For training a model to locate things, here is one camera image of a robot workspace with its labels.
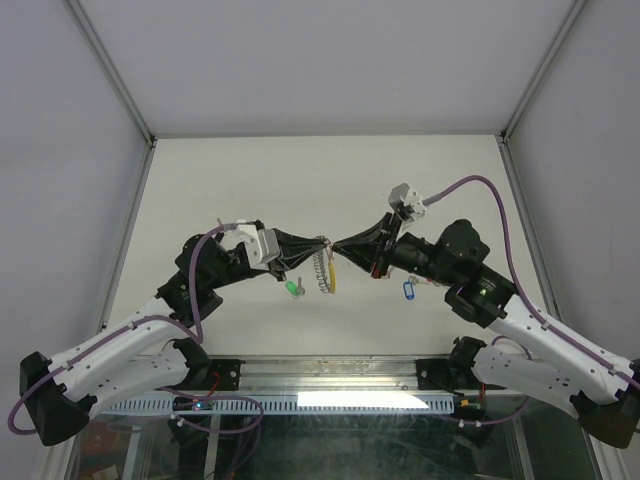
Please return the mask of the keyring with yellow handle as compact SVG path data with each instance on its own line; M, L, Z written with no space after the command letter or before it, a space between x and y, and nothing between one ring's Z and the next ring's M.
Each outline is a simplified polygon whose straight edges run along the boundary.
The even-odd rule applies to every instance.
M318 236L318 239L323 247L312 255L316 282L323 294L333 295L337 291L337 277L332 243L324 236Z

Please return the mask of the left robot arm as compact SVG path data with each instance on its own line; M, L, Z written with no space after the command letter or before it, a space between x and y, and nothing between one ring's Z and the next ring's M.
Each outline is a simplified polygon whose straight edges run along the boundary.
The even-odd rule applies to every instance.
M21 361L16 406L27 410L30 434L54 446L122 400L181 383L201 387L210 373L203 321L223 303L218 289L265 274L283 282L326 245L258 220L192 236L176 272L128 318L64 352Z

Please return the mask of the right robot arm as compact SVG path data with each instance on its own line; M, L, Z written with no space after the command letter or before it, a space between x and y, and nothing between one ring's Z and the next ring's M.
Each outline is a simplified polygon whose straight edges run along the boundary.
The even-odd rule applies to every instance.
M469 221L453 222L430 243L401 233L396 217L386 214L333 250L374 278L395 268L445 286L444 301L456 315L535 356L516 357L463 337L447 363L455 385L478 381L514 390L563 411L603 443L619 449L631 443L639 425L638 364L528 306L514 282L484 264L490 249Z

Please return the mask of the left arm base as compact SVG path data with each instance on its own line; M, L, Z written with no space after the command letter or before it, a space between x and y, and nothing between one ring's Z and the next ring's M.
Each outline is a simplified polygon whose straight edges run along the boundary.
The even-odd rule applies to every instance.
M190 338L171 340L170 353L179 352L178 363L186 367L187 372L180 381L168 385L173 390L235 392L239 389L241 366L240 359L212 358L204 349Z

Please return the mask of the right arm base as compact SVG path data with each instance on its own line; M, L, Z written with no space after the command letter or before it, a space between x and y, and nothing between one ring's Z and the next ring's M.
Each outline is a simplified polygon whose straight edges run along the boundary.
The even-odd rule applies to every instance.
M479 391L481 382L472 373L475 356L487 343L472 337L454 340L453 350L445 357L415 361L418 389L442 390L454 395L463 391Z

